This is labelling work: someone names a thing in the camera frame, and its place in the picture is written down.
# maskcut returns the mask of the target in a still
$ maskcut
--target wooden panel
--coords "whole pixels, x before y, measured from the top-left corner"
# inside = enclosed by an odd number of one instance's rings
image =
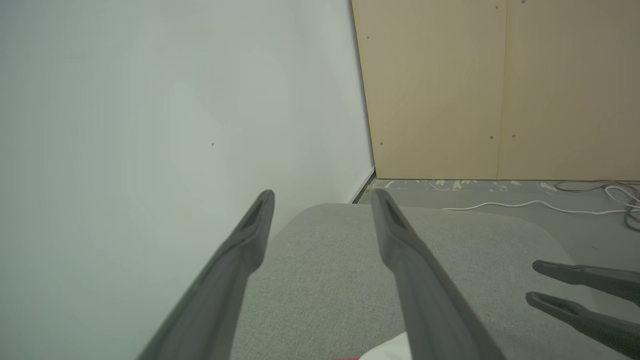
[[[637,0],[509,0],[500,178],[640,179],[639,15]]]
[[[495,179],[506,0],[353,0],[376,172]]]

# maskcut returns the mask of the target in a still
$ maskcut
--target gray sofa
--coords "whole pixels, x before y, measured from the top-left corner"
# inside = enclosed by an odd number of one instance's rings
[[[549,279],[534,260],[572,264],[526,221],[401,208],[508,359],[619,359],[525,301],[528,291],[597,311],[588,289]],[[360,357],[404,331],[394,277],[381,262],[371,207],[324,204],[296,216],[249,278],[233,360]]]

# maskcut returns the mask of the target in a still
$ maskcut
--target white cloth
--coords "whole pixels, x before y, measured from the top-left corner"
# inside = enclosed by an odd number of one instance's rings
[[[406,332],[367,351],[360,360],[412,360]]]

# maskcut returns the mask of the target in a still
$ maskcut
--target paint stain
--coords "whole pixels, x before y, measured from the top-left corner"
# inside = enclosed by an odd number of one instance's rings
[[[556,188],[555,188],[555,186],[550,186],[550,185],[549,185],[549,184],[547,184],[547,183],[540,183],[540,186],[542,186],[542,187],[543,187],[543,188],[545,188],[545,189],[553,190],[553,191],[555,191],[555,192],[556,192],[556,191],[558,191],[558,189],[556,189]]]

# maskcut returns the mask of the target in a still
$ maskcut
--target tangled wires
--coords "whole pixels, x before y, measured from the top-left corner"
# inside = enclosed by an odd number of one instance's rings
[[[588,189],[580,189],[580,190],[574,190],[574,189],[566,189],[566,188],[561,188],[559,185],[560,184],[564,184],[564,183],[605,183],[603,185],[600,186],[595,186],[592,188],[588,188]],[[633,230],[633,231],[637,231],[640,233],[640,228],[632,226],[629,223],[629,219],[640,223],[640,219],[638,219],[637,217],[635,217],[634,215],[631,214],[631,211],[633,211],[634,209],[640,209],[640,206],[637,205],[638,201],[640,201],[640,191],[635,188],[634,185],[640,185],[640,182],[637,181],[615,181],[615,180],[565,180],[565,181],[559,181],[556,183],[556,189],[563,191],[563,192],[573,192],[573,193],[584,193],[584,192],[590,192],[593,190],[597,190],[597,189],[603,189],[605,191],[605,193],[607,194],[607,196],[609,196],[610,198],[614,199],[615,201],[620,202],[618,199],[616,199],[615,197],[613,197],[611,195],[611,193],[609,193],[609,189],[615,189],[615,190],[619,190],[622,191],[623,193],[625,193],[629,198],[630,201],[629,203],[625,204],[625,206],[627,207],[627,210],[624,212],[624,217],[623,217],[623,221],[625,223],[625,226],[627,226],[629,229]]]

